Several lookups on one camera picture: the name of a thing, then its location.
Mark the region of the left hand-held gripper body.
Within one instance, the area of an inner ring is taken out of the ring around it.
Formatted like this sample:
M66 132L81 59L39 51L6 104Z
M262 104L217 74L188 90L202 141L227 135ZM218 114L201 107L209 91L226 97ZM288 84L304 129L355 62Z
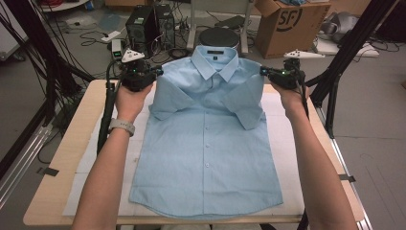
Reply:
M156 71L147 63L143 53L127 49L122 57L122 64L122 86L132 92L142 91L157 79Z

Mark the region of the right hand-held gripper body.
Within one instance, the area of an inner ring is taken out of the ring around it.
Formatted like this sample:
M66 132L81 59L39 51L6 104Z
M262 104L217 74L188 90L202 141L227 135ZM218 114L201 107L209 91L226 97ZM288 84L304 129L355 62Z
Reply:
M295 50L283 55L285 61L282 69L270 68L269 80L285 89L295 89L305 79L301 70L301 59L323 58L324 55Z

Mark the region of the light blue short-sleeved shirt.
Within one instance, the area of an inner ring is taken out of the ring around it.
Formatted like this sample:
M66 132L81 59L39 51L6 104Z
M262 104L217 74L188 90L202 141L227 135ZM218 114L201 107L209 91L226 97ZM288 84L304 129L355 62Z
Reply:
M168 62L129 199L162 216L224 219L282 204L260 65L229 47Z

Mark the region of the person's right hand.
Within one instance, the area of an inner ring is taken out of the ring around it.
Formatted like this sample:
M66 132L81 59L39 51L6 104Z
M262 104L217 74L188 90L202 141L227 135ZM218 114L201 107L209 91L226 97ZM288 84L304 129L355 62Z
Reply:
M289 90L284 89L275 83L271 83L274 89L280 94L282 106L286 112L305 111L302 95L297 89Z

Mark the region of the person's left hand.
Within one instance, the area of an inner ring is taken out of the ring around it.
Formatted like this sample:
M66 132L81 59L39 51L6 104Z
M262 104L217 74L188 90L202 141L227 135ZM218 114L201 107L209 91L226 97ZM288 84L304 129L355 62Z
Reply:
M126 87L121 86L116 97L117 118L133 124L138 114L142 111L145 99L151 88L152 85L149 85L139 92L132 92Z

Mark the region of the small device with green display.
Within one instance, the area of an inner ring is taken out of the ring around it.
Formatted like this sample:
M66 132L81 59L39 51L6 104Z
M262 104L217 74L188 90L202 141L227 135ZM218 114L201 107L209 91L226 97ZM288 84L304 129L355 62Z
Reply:
M123 57L123 44L120 39L111 41L111 54L115 60L121 60Z

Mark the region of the slim black computer tower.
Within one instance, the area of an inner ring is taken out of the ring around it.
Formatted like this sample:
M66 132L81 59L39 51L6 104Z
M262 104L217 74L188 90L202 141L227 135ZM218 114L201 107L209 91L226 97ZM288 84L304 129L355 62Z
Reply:
M155 6L156 18L161 35L161 46L168 50L175 47L174 17L168 4Z

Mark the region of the brown cardboard box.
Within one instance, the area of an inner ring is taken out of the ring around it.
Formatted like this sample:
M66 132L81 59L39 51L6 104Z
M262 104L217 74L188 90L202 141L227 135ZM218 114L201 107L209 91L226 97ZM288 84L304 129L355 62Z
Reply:
M255 46L263 58L280 58L296 49L307 51L319 33L331 4L305 2L286 5L281 0L256 0L261 14Z

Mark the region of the large black computer tower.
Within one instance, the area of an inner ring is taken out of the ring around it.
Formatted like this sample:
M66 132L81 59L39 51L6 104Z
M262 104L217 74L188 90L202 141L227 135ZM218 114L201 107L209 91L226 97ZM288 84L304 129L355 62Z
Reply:
M152 42L159 36L154 8L138 5L125 23L131 49L151 58Z

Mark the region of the grey wristwatch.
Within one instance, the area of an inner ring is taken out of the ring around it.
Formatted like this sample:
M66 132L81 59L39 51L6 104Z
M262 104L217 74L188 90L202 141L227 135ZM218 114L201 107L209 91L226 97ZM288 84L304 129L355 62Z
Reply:
M114 128L125 130L130 137L132 137L135 132L135 126L132 123L120 119L112 119L110 121L108 132L111 132Z

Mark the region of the white power strip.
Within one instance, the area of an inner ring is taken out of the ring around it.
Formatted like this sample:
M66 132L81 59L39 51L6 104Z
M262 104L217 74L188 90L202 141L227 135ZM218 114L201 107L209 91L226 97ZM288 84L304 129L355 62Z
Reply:
M108 41L114 39L115 37L117 37L120 34L121 34L120 32L114 31L114 32L108 34L107 36L102 37L101 41L108 42Z

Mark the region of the black round stool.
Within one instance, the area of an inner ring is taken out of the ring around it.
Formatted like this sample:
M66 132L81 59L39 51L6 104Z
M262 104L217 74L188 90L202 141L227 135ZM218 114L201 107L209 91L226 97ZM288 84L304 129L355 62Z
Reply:
M239 37L232 30L215 27L201 32L199 42L205 46L236 48Z

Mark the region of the white flat board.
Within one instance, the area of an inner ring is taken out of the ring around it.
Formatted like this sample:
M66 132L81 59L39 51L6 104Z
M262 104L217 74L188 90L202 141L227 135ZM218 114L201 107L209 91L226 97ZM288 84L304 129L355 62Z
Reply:
M314 42L314 45L316 52L322 55L335 56L340 50L337 43L321 38L318 38ZM371 44L365 43L356 55L358 57L377 58L379 52L375 50Z

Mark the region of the white cabinet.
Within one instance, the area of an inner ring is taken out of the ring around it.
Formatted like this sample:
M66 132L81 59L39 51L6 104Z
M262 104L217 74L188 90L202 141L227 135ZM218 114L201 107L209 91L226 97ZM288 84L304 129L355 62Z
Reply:
M24 41L28 39L23 29L14 18L11 19L11 25ZM5 28L5 26L0 23L0 60L7 60L19 47L20 45L16 39Z

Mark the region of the black metal frame stand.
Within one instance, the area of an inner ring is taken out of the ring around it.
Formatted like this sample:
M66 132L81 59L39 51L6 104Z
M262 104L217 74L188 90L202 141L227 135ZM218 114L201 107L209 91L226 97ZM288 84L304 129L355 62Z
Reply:
M397 0L371 0L354 28L345 38L341 48L328 68L319 76L306 82L308 87L315 86L310 94L310 100L316 108L322 108L324 99L328 97L324 127L328 136L332 139L334 139L333 123L339 81L373 30L378 26L396 1Z
M0 9L3 9L3 6L8 7L28 40L25 41L17 33L10 20L1 13L0 24L16 39L17 43L28 55L36 76L44 79L46 85L43 87L45 101L0 161L0 180L11 170L11 166L40 123L44 125L51 123L51 119L56 116L56 103L62 99L75 98L82 89L75 82L74 76L87 82L95 79L89 73L70 63L58 51L46 32L45 24L47 19L42 10L35 6L34 0L3 0L3 3L0 3Z

